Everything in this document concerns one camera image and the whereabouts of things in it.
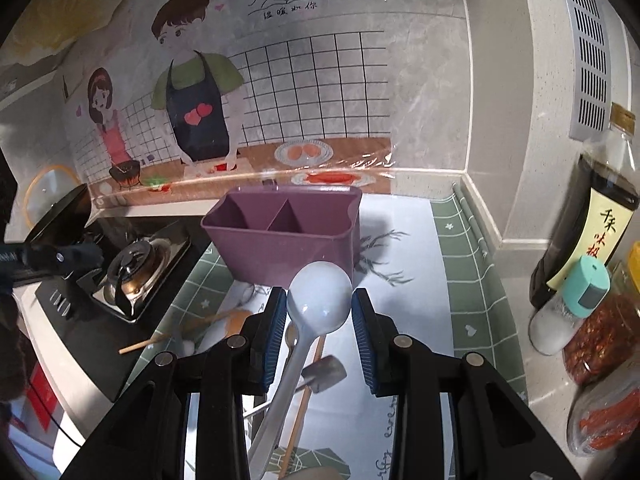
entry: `soy sauce bottle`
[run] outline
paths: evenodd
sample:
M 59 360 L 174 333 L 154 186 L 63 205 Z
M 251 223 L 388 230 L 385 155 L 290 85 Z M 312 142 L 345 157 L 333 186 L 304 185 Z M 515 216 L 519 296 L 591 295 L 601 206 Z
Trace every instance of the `soy sauce bottle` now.
M 606 265 L 620 243 L 640 205 L 631 183 L 635 122 L 635 115 L 612 103 L 609 128 L 584 142 L 558 227 L 531 275 L 529 300 L 536 308 L 553 297 L 583 254 Z

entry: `black cable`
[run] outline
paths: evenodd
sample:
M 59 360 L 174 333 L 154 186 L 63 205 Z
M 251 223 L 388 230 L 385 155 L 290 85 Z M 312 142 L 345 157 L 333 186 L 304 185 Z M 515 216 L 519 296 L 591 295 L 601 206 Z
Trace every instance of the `black cable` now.
M 36 397 L 38 397 L 38 400 L 40 401 L 42 407 L 44 408 L 44 411 L 47 412 L 47 415 L 49 415 L 49 418 L 52 420 L 52 422 L 58 427 L 58 429 L 60 431 L 62 431 L 62 434 L 64 436 L 66 436 L 71 442 L 73 442 L 74 444 L 76 444 L 76 446 L 78 447 L 82 447 L 80 446 L 80 444 L 78 444 L 75 440 L 73 440 L 69 434 L 62 429 L 62 427 L 58 424 L 57 420 L 55 418 L 53 418 L 53 414 L 49 411 L 49 409 L 47 408 L 46 404 L 44 403 L 44 400 L 42 400 L 42 397 L 40 396 L 40 394 L 38 393 L 38 391 L 36 390 L 35 386 L 33 386 L 33 383 L 31 382 L 31 379 L 27 378 L 27 381 L 29 381 L 29 384 L 31 385 L 31 389 L 33 390 L 33 393 L 36 394 Z

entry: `teal cap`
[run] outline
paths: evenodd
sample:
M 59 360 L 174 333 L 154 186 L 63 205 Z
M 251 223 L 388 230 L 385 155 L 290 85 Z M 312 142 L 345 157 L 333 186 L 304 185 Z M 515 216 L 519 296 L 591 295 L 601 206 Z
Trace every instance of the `teal cap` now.
M 571 268 L 560 293 L 574 316 L 588 317 L 609 291 L 607 267 L 593 256 L 581 256 Z

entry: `cartoon girl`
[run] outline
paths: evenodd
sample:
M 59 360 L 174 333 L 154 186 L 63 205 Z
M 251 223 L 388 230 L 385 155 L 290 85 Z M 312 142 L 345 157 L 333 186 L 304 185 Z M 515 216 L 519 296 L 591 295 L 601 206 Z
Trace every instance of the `cartoon girl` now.
M 140 183 L 140 162 L 131 158 L 122 139 L 121 128 L 126 118 L 120 119 L 118 111 L 111 108 L 113 84 L 109 73 L 98 68 L 89 78 L 87 86 L 89 117 L 95 123 L 97 133 L 111 158 L 109 174 L 123 187 L 131 188 Z

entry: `black apron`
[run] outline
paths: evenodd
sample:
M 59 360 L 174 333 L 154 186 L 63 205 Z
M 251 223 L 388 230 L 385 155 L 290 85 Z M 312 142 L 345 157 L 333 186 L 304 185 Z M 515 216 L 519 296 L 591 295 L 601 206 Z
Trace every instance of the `black apron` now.
M 204 56 L 196 52 L 204 67 L 204 79 L 181 90 L 171 81 L 174 62 L 166 77 L 166 111 L 175 140 L 191 160 L 227 156 L 229 133 L 222 113 L 222 98 Z

